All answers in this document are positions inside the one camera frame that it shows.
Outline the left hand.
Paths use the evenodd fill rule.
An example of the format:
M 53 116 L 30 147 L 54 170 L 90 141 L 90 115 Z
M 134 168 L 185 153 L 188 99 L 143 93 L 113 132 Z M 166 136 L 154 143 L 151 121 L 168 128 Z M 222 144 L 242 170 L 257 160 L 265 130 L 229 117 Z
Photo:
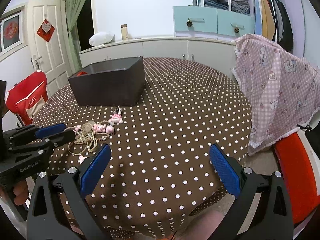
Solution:
M 13 188 L 13 193 L 15 196 L 14 203 L 16 205 L 23 205 L 28 199 L 28 195 L 29 195 L 27 181 L 22 180 L 15 185 L 7 185 L 7 186 L 1 185 L 1 198 L 4 197 L 11 188 Z

